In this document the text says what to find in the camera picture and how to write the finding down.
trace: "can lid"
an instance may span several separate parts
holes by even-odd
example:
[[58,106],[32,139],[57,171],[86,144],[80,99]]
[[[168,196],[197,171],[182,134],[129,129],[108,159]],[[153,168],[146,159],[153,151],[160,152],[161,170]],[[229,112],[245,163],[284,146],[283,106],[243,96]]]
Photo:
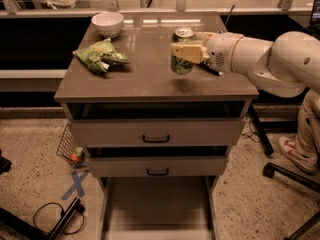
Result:
[[194,35],[193,30],[191,28],[179,28],[176,30],[176,35],[182,38],[191,37]]

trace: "green chip bag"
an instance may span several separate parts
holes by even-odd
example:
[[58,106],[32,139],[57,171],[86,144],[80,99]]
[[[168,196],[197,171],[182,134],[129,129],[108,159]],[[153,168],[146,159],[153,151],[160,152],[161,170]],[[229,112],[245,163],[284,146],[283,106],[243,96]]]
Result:
[[73,54],[94,73],[105,73],[110,66],[129,63],[125,54],[115,50],[110,39],[76,50]]

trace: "wire mesh basket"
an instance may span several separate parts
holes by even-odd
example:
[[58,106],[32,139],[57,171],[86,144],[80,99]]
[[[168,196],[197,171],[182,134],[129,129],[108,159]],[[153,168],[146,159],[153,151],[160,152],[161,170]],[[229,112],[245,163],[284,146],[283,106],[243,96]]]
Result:
[[74,152],[76,145],[77,143],[75,142],[69,127],[66,126],[57,149],[57,156],[63,157],[75,169],[87,167],[84,154],[82,154],[83,160],[80,162],[70,159],[70,155]]

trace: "blue tape cross on floor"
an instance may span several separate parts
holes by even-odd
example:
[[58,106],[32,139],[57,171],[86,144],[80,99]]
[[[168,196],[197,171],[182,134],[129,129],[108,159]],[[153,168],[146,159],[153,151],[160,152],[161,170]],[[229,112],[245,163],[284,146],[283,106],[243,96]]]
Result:
[[79,197],[84,196],[84,190],[81,186],[81,182],[85,179],[85,177],[89,174],[89,170],[85,170],[80,177],[78,177],[78,173],[76,171],[71,173],[73,179],[73,185],[68,189],[68,191],[61,198],[62,200],[67,200],[69,196],[73,193],[73,191],[77,190]]

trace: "concrete floor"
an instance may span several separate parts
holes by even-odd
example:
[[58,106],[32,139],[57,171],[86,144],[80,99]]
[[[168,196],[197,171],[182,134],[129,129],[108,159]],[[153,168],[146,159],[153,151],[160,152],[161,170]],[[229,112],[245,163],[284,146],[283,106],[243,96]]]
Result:
[[[33,216],[42,205],[55,202],[66,209],[79,197],[86,209],[83,230],[57,239],[96,239],[103,192],[90,173],[81,182],[84,195],[68,192],[73,185],[72,172],[76,171],[81,177],[84,169],[75,170],[57,155],[66,123],[60,108],[0,109],[0,148],[3,157],[12,162],[10,171],[0,175],[0,207],[33,225]],[[267,178],[262,175],[262,169],[267,162],[273,162],[317,182],[320,174],[305,175],[281,155],[276,145],[279,133],[268,133],[274,153],[266,156],[258,137],[252,136],[256,141],[247,137],[252,130],[254,126],[248,118],[213,192],[216,233],[221,240],[283,239],[319,210],[318,193],[279,174]],[[36,223],[42,230],[49,231],[59,218],[60,209],[51,205],[38,214]],[[81,217],[74,217],[67,231],[76,230],[80,223]],[[25,238],[0,223],[0,239]],[[168,235],[163,239],[175,240]],[[320,223],[301,239],[320,239]]]

